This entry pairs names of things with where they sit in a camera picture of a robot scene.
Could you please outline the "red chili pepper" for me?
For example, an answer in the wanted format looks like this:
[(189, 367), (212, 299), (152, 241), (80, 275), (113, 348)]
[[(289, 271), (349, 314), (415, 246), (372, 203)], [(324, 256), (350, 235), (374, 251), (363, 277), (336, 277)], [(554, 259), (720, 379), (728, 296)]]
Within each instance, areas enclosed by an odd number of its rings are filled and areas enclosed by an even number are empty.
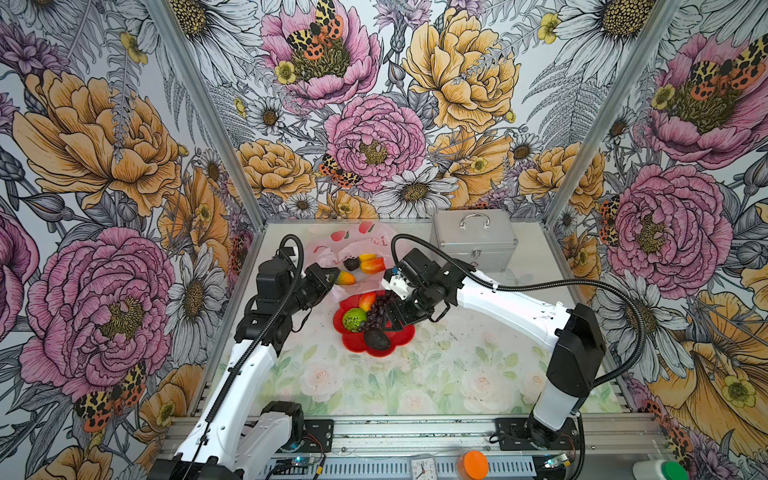
[(361, 271), (366, 275), (374, 275), (386, 270), (385, 260), (381, 257), (362, 260)]

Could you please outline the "red yellow peach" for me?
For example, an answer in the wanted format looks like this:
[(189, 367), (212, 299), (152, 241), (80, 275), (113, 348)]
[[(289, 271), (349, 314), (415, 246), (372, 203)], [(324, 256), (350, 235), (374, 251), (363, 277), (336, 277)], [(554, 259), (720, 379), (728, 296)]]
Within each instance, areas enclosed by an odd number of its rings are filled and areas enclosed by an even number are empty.
[(377, 293), (374, 291), (361, 294), (358, 300), (358, 307), (364, 312), (369, 312), (374, 306), (376, 300)]

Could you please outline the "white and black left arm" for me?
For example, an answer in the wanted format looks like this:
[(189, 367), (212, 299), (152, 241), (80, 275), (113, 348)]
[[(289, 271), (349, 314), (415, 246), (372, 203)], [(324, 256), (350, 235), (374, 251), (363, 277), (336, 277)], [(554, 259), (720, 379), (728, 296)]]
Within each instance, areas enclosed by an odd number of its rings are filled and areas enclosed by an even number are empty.
[(187, 437), (169, 460), (158, 459), (150, 479), (255, 479), (281, 449), (303, 437), (297, 403), (270, 404), (253, 427), (246, 422), (255, 396), (278, 363), (294, 316), (309, 313), (330, 293), (340, 271), (307, 265), (304, 247), (286, 235), (257, 272), (257, 293), (246, 304), (226, 372)]

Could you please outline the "pink plastic bag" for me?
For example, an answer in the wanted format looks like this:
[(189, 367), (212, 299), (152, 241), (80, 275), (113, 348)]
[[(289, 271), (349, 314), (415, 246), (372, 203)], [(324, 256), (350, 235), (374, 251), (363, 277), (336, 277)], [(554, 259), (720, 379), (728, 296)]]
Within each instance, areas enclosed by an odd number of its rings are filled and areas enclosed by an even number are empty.
[(360, 255), (373, 255), (382, 258), (386, 268), (394, 266), (390, 243), (397, 232), (382, 222), (362, 221), (340, 225), (328, 224), (330, 232), (318, 228), (310, 229), (310, 242), (305, 246), (305, 264), (317, 263), (321, 267), (338, 267), (341, 271), (355, 277), (352, 285), (336, 285), (329, 297), (341, 301), (349, 296), (378, 290), (384, 272), (363, 273), (360, 268), (349, 271), (343, 262)]

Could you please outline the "dark avocado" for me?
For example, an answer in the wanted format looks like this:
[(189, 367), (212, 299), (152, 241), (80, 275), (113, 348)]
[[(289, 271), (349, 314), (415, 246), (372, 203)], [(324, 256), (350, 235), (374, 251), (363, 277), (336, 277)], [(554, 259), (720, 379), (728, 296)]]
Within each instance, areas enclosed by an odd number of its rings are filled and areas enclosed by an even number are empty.
[(376, 352), (385, 352), (391, 347), (391, 340), (381, 329), (369, 329), (363, 334), (365, 345)]
[(343, 265), (346, 271), (352, 273), (361, 269), (362, 261), (360, 257), (350, 257), (343, 261)]

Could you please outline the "green spiky round fruit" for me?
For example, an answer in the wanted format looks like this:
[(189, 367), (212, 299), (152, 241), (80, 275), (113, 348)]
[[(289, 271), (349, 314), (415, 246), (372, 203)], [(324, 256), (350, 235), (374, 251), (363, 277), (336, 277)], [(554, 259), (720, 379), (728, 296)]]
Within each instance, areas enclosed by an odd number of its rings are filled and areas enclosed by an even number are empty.
[(342, 326), (351, 333), (359, 333), (364, 330), (367, 323), (367, 313), (364, 309), (356, 307), (349, 309), (342, 317)]

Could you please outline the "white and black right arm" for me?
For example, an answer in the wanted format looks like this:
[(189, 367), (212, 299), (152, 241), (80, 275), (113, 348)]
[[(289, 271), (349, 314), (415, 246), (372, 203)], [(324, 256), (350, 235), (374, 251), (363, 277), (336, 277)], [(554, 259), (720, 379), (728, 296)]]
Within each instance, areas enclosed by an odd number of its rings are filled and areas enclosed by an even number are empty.
[(593, 310), (581, 303), (567, 308), (513, 291), (470, 264), (448, 255), (439, 265), (418, 249), (411, 250), (383, 274), (381, 286), (394, 299), (385, 318), (394, 330), (422, 321), (437, 322), (440, 304), (479, 312), (526, 335), (550, 353), (546, 381), (523, 427), (534, 447), (552, 445), (566, 420), (583, 405), (607, 352)]

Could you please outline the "dark avocado front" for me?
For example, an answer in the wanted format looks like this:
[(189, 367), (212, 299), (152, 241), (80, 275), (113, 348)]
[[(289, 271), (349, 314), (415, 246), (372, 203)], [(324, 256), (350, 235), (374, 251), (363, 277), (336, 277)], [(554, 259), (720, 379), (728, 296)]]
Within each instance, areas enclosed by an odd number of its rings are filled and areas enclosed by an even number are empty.
[(391, 340), (381, 329), (369, 329), (363, 334), (365, 345), (376, 352), (385, 352), (391, 347)]

